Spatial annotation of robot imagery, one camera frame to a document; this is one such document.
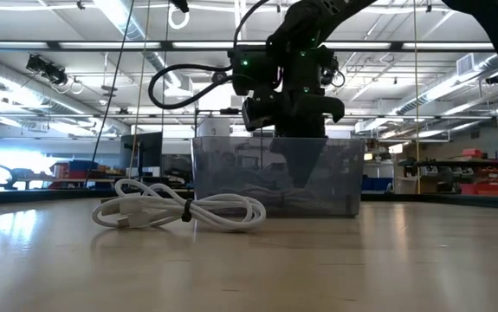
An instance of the wooden table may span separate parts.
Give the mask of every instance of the wooden table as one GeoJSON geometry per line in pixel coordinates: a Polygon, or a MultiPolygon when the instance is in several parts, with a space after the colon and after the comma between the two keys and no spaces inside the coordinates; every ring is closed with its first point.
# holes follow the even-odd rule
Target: wooden table
{"type": "Polygon", "coordinates": [[[362,204],[356,219],[116,231],[97,200],[0,206],[0,311],[498,311],[498,210],[362,204]]]}

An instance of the ceiling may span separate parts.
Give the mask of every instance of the ceiling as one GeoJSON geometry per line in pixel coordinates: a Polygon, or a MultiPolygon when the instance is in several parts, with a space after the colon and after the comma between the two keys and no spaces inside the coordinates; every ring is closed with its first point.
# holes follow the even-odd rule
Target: ceiling
{"type": "MultiPolygon", "coordinates": [[[[168,24],[166,2],[151,1],[158,8],[147,9],[148,1],[136,1],[134,17],[144,28],[149,16],[149,27],[146,35],[154,41],[228,41],[230,42],[236,28],[236,13],[234,12],[237,0],[189,1],[191,6],[190,20],[182,29],[173,29],[168,24]]],[[[254,0],[246,0],[247,8],[254,0]]],[[[265,6],[270,10],[255,13],[247,22],[242,33],[244,41],[261,41],[275,31],[281,23],[282,15],[289,3],[282,2],[282,12],[277,13],[273,8],[276,2],[265,6]]],[[[433,0],[434,10],[424,12],[426,1],[418,2],[417,33],[419,41],[437,42],[488,42],[488,37],[478,22],[471,16],[450,11],[441,1],[433,0]]],[[[0,41],[120,41],[122,34],[111,23],[110,19],[91,1],[83,1],[86,10],[63,9],[59,6],[75,6],[76,0],[0,0],[0,41]],[[56,10],[27,11],[29,8],[58,7],[56,10]]],[[[368,10],[362,11],[342,23],[330,36],[335,41],[403,41],[413,42],[415,39],[412,1],[408,0],[378,0],[368,10]]],[[[175,23],[181,23],[183,14],[173,14],[175,23]]],[[[179,63],[201,63],[213,66],[226,66],[229,59],[221,51],[190,51],[190,52],[159,52],[167,65],[179,63]]],[[[119,53],[107,55],[107,69],[105,73],[105,53],[101,52],[42,52],[46,60],[66,68],[66,72],[80,81],[84,86],[80,94],[67,92],[65,96],[83,103],[94,110],[104,112],[106,106],[100,104],[104,99],[100,86],[105,82],[112,84],[115,64],[119,61],[119,53]]],[[[338,52],[340,64],[344,64],[341,72],[346,76],[343,88],[328,88],[327,93],[337,96],[346,105],[347,114],[383,114],[381,103],[397,103],[401,99],[411,96],[418,89],[424,88],[436,79],[455,70],[456,61],[466,53],[421,53],[415,57],[413,53],[386,53],[365,52],[351,53],[338,52]]],[[[32,74],[25,68],[29,59],[26,51],[0,51],[0,64],[11,68],[17,73],[31,77],[32,74]]],[[[144,57],[138,52],[125,52],[120,61],[120,74],[116,81],[116,97],[112,100],[111,114],[116,114],[120,108],[127,108],[130,113],[137,112],[139,86],[140,112],[142,114],[160,114],[161,110],[149,101],[147,96],[147,82],[156,70],[149,63],[142,68],[144,57]]],[[[195,91],[203,88],[210,82],[209,73],[183,72],[193,81],[195,91]]],[[[54,92],[47,81],[35,76],[33,80],[47,86],[47,92],[54,92]]],[[[458,93],[445,96],[440,101],[448,102],[451,106],[463,104],[478,97],[478,84],[469,84],[458,93]]],[[[484,86],[482,92],[490,92],[489,86],[484,86]]],[[[214,102],[206,101],[208,108],[219,109],[230,107],[229,98],[234,95],[230,87],[219,88],[209,94],[214,102]]],[[[165,118],[166,124],[192,124],[194,107],[181,109],[175,114],[186,114],[184,118],[165,118]]],[[[0,113],[6,113],[4,105],[0,106],[0,113]]],[[[128,126],[135,123],[135,119],[120,119],[128,126]]],[[[138,123],[154,124],[160,120],[139,119],[138,123]]],[[[340,124],[354,125],[355,119],[342,120],[340,124]]]]}

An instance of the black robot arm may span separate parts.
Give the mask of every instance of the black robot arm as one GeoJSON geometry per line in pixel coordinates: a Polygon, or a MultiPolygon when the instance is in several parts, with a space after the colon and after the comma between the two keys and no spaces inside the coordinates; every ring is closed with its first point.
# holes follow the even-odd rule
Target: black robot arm
{"type": "MultiPolygon", "coordinates": [[[[268,0],[261,0],[243,17],[236,29],[239,33],[250,14],[268,0]]],[[[498,0],[443,0],[451,9],[468,13],[485,29],[498,53],[498,0]]],[[[217,84],[232,81],[238,95],[248,95],[243,103],[243,119],[248,130],[275,125],[278,136],[323,137],[322,115],[333,120],[344,116],[344,105],[336,98],[324,96],[322,86],[331,84],[338,62],[333,51],[320,46],[345,20],[366,8],[375,0],[301,0],[291,5],[281,26],[272,34],[266,48],[236,44],[228,55],[233,75],[226,76],[205,89],[208,93],[217,84]],[[277,87],[282,83],[280,92],[277,87]]],[[[158,107],[169,109],[152,94],[154,82],[165,69],[152,79],[151,100],[158,107]]],[[[174,108],[185,107],[189,99],[174,108]]]]}

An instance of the ceiling beam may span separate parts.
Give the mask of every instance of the ceiling beam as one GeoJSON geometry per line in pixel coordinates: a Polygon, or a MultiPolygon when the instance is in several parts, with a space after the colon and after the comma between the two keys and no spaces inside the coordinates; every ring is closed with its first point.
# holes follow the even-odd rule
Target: ceiling beam
{"type": "MultiPolygon", "coordinates": [[[[0,52],[119,52],[120,41],[0,41],[0,52]]],[[[254,49],[265,49],[264,42],[239,42],[254,49]]],[[[324,45],[337,52],[414,53],[414,42],[329,41],[324,45]]],[[[126,42],[124,51],[142,52],[145,42],[126,42]]],[[[148,41],[146,51],[227,51],[229,41],[148,41]]],[[[495,52],[490,42],[417,42],[418,53],[495,52]]]]}
{"type": "MultiPolygon", "coordinates": [[[[47,117],[47,118],[87,118],[94,117],[100,118],[104,114],[13,114],[13,113],[0,113],[0,117],[47,117]]],[[[235,118],[231,114],[219,114],[216,111],[212,116],[216,118],[235,118]]],[[[325,117],[331,118],[331,115],[324,114],[325,117]]],[[[135,114],[109,114],[107,118],[115,119],[132,119],[136,118],[135,114]]],[[[140,114],[140,119],[161,119],[162,114],[140,114]]],[[[194,114],[164,114],[164,118],[176,119],[176,118],[190,118],[194,117],[194,114]]],[[[402,115],[388,115],[388,114],[348,114],[343,117],[345,120],[361,120],[361,119],[372,119],[372,118],[386,118],[390,120],[415,120],[416,116],[402,115]]],[[[421,120],[496,120],[498,116],[474,116],[474,115],[420,115],[421,120]]]]}

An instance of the clear plastic bin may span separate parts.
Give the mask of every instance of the clear plastic bin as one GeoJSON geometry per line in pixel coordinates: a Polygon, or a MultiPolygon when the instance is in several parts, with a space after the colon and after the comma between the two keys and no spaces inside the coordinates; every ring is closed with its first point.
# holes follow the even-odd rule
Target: clear plastic bin
{"type": "Polygon", "coordinates": [[[272,217],[354,217],[362,140],[203,137],[192,140],[197,198],[235,193],[272,217]]]}

